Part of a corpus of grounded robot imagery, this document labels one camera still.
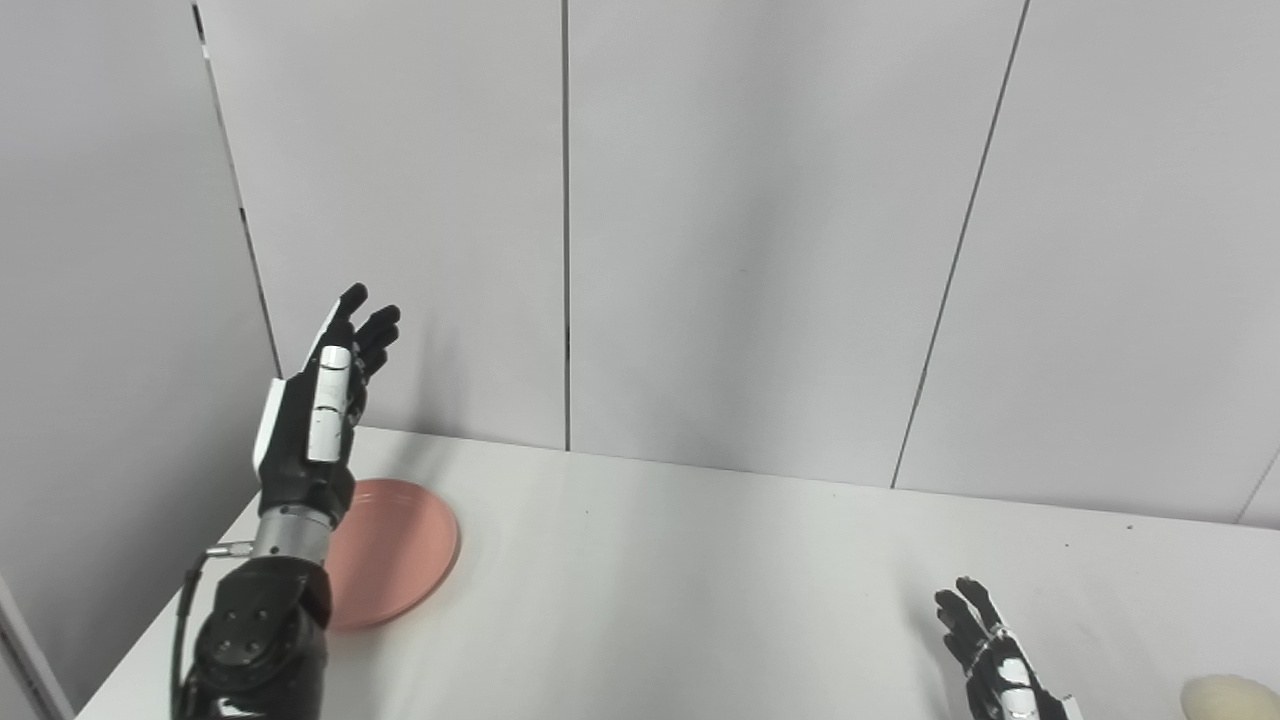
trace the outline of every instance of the white table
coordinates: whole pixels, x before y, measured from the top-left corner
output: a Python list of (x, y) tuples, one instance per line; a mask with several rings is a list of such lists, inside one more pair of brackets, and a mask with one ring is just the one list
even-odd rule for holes
[[(932, 598), (961, 574), (1091, 720), (1181, 717), (1202, 674), (1280, 688), (1272, 530), (379, 429), (351, 465), (442, 495), (462, 544), (416, 609), (330, 635), (329, 720), (968, 719)], [(165, 720), (172, 630), (173, 603), (81, 717)]]

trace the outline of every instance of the pink plate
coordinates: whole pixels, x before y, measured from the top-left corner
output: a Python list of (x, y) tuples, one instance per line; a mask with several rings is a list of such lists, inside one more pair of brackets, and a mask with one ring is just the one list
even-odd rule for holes
[(457, 544), (457, 520), (435, 493), (404, 480), (360, 480), (324, 564), (329, 628), (367, 628), (413, 607), (444, 578)]

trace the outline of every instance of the black cable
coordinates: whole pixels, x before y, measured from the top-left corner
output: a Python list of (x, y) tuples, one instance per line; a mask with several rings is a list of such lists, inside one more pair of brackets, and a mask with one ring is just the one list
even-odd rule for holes
[(177, 720), (182, 696), (182, 646), (187, 635), (187, 616), (191, 615), (191, 601), (196, 597), (196, 585), (209, 556), (201, 552), (182, 579), (182, 593), (178, 596), (178, 620), (173, 628), (173, 662), (169, 676), (169, 714)]

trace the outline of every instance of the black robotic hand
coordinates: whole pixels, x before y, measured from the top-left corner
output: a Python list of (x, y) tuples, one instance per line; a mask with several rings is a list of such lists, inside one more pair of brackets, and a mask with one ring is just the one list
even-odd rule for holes
[(351, 323), (369, 292), (344, 292), (302, 369), (271, 380), (253, 443), (262, 483), (250, 559), (218, 583), (214, 611), (196, 638), (195, 662), (179, 684), (182, 646), (197, 561), (178, 602), (172, 664), (172, 715), (180, 719), (315, 720), (320, 715), (325, 628), (332, 597), (324, 571), (329, 536), (351, 509), (347, 469), (369, 378), (387, 363), (399, 309)]
[[(938, 620), (950, 630), (942, 641), (964, 667), (974, 720), (1083, 720), (1074, 697), (1059, 700), (1039, 684), (987, 588), (972, 578), (959, 578), (956, 589), (960, 594), (945, 589), (933, 598)], [(980, 623), (969, 610), (970, 603)]]
[(388, 305), (356, 331), (351, 315), (369, 297), (356, 283), (342, 293), (321, 325), (302, 369), (273, 380), (253, 443), (262, 483), (259, 515), (276, 506), (303, 506), (337, 525), (351, 507), (355, 479), (347, 469), (369, 378), (387, 363), (399, 337), (399, 309)]

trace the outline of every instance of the silver connector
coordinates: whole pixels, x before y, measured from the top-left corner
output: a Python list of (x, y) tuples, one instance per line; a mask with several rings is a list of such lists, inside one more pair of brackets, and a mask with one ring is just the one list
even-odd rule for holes
[(328, 515), (301, 505), (282, 505), (262, 514), (250, 555), (297, 557), (324, 565), (330, 534), (333, 527)]
[(253, 553), (253, 541), (220, 542), (205, 550), (205, 557), (248, 557)]

